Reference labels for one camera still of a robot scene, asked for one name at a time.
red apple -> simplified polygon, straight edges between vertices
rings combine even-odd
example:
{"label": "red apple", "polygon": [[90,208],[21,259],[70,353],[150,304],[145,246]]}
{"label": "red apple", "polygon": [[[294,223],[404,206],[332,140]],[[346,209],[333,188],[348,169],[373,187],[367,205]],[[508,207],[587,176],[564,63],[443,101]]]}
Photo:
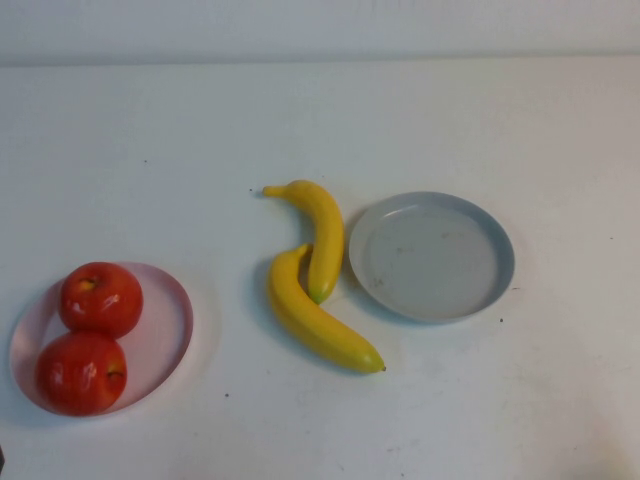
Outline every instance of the red apple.
{"label": "red apple", "polygon": [[65,415],[95,415],[120,397],[127,383],[124,352],[98,332],[71,332],[39,355],[36,387],[47,404]]}
{"label": "red apple", "polygon": [[64,280],[58,312],[69,330],[120,338],[136,326],[142,305],[142,288],[131,272],[115,263],[93,262]]}

plastic banana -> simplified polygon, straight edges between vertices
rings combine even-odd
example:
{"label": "plastic banana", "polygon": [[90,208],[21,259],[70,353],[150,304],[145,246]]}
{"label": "plastic banana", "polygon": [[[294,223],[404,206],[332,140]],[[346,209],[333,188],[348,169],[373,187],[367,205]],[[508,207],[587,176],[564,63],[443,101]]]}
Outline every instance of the plastic banana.
{"label": "plastic banana", "polygon": [[262,193],[288,200],[313,220],[315,241],[309,265],[309,296],[317,304],[324,302],[338,281],[344,254],[344,223],[338,204],[329,192],[308,180],[264,187]]}
{"label": "plastic banana", "polygon": [[302,289],[300,266],[309,244],[276,256],[267,280],[269,300],[282,325],[318,355],[360,373],[386,370],[376,349],[358,333],[316,305]]}

white wall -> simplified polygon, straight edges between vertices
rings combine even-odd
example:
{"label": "white wall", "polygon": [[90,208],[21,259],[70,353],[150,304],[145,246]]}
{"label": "white wall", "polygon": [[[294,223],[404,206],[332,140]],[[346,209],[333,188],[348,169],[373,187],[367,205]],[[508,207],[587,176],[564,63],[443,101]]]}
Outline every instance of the white wall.
{"label": "white wall", "polygon": [[0,1],[0,65],[614,51],[638,0]]}

white tabletop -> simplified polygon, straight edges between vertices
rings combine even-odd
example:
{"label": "white tabletop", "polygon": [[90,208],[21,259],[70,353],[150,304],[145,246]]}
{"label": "white tabletop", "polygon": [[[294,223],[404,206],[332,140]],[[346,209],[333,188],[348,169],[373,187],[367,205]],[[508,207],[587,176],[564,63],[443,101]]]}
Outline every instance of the white tabletop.
{"label": "white tabletop", "polygon": [[[2,349],[96,259],[168,270],[196,315],[174,375],[114,416],[40,411],[2,368],[3,478],[637,478],[639,132],[633,57],[0,70]],[[256,191],[295,178],[349,223],[400,192],[477,203],[513,288],[429,327],[343,279],[326,308],[388,370],[317,360],[264,296],[309,232]]]}

pink plate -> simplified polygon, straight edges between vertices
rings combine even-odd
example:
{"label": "pink plate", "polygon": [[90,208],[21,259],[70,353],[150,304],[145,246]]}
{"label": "pink plate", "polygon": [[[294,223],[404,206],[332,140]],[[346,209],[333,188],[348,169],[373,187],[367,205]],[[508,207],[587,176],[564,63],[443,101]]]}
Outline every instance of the pink plate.
{"label": "pink plate", "polygon": [[[144,263],[119,265],[140,282],[144,308],[136,328],[118,339],[127,359],[127,386],[102,415],[128,407],[158,388],[182,360],[193,331],[191,301],[175,278]],[[61,283],[51,286],[20,318],[9,350],[16,383],[29,400],[48,411],[52,410],[38,394],[33,377],[40,351],[68,332],[56,308]]]}

